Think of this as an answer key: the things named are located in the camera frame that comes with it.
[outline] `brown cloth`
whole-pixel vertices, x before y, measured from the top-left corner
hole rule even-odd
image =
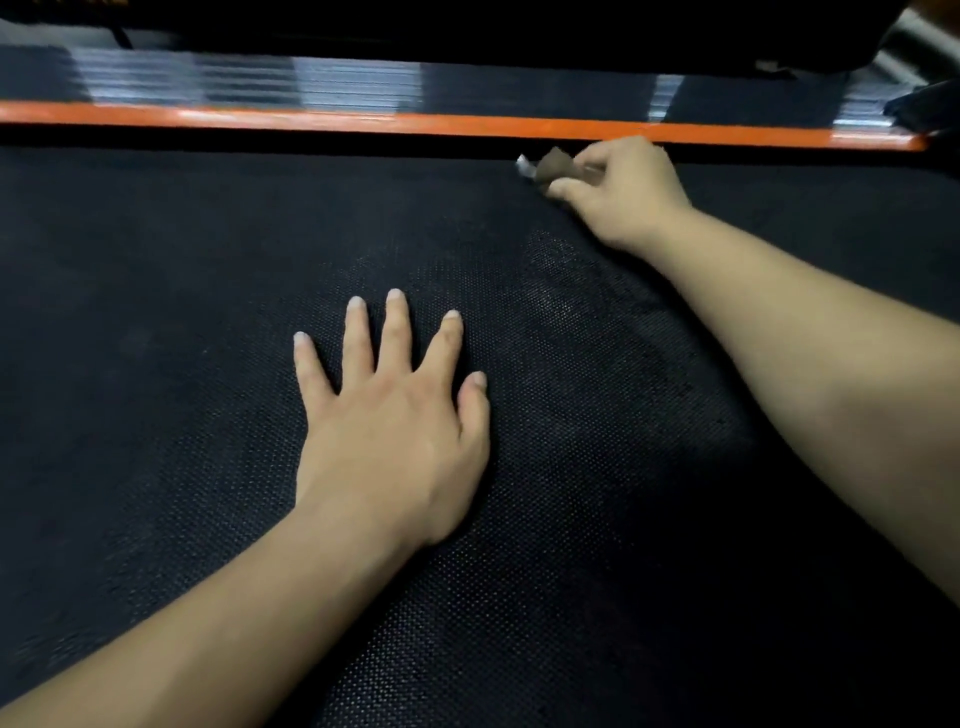
[[[573,163],[573,157],[560,147],[554,147],[537,165],[534,182],[541,189],[546,190],[552,181],[560,177],[572,177],[574,180],[583,180],[587,184],[596,186],[603,181],[603,170],[596,167],[578,167]]]

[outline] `black running belt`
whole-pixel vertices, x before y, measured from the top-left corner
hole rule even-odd
[[[960,320],[960,183],[681,166],[704,210]],[[791,454],[648,267],[509,161],[0,149],[0,699],[292,506],[304,329],[467,325],[492,460],[276,725],[922,724],[956,609]]]

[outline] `forearm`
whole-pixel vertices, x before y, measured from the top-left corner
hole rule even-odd
[[[258,725],[410,552],[361,504],[295,510],[186,595],[0,711],[0,726]]]
[[[701,213],[646,256],[794,451],[960,601],[960,328]]]

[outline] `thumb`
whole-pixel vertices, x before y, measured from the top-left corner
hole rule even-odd
[[[487,399],[487,375],[474,372],[457,394],[457,415],[460,417],[460,441],[467,447],[490,449],[490,401]]]
[[[599,194],[600,191],[596,187],[582,180],[574,180],[572,177],[554,180],[546,189],[547,197],[563,200],[579,212],[581,217],[587,217]]]

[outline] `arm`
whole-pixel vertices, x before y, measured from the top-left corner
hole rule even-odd
[[[351,302],[339,397],[309,338],[295,338],[308,434],[293,511],[190,592],[0,711],[0,728],[258,725],[410,555],[453,530],[487,463],[486,380],[468,377],[454,409],[456,312],[411,373],[398,293],[376,373],[366,307]]]
[[[551,196],[668,278],[790,447],[960,604],[960,327],[696,211],[643,139],[575,161],[602,184]]]

